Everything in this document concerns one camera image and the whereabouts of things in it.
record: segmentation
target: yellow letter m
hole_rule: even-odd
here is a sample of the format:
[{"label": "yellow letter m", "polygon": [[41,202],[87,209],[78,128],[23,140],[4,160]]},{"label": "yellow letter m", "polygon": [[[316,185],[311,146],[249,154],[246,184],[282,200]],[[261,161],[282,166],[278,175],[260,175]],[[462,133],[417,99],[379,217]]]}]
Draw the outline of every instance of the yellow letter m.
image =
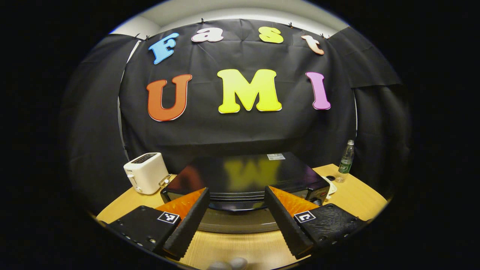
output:
[{"label": "yellow letter m", "polygon": [[235,113],[240,111],[240,105],[235,102],[235,94],[246,110],[251,110],[259,95],[257,109],[259,111],[277,111],[282,109],[275,90],[276,72],[269,69],[259,69],[251,83],[236,69],[225,69],[217,73],[223,79],[223,104],[218,107],[220,113]]}]

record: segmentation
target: bottle label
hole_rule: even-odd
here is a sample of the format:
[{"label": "bottle label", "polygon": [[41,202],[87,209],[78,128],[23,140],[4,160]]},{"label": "bottle label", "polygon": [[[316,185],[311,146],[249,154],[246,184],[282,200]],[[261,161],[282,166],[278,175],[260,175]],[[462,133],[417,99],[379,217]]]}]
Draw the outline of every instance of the bottle label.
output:
[{"label": "bottle label", "polygon": [[340,166],[338,167],[338,171],[341,173],[348,173],[350,171],[351,166],[352,166],[352,163],[350,164],[341,163]]}]

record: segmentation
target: letter f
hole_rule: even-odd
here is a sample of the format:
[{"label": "letter f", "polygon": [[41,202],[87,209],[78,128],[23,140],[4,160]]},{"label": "letter f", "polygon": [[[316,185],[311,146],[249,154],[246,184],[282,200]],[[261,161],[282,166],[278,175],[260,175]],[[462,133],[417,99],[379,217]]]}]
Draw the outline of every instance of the letter f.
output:
[{"label": "letter f", "polygon": [[173,54],[173,50],[168,50],[167,48],[173,48],[175,47],[176,43],[174,38],[178,37],[178,33],[173,33],[168,35],[167,37],[164,37],[160,41],[156,42],[150,48],[149,50],[152,50],[153,53],[155,54],[155,61],[153,64],[158,64],[162,62],[165,58]]}]

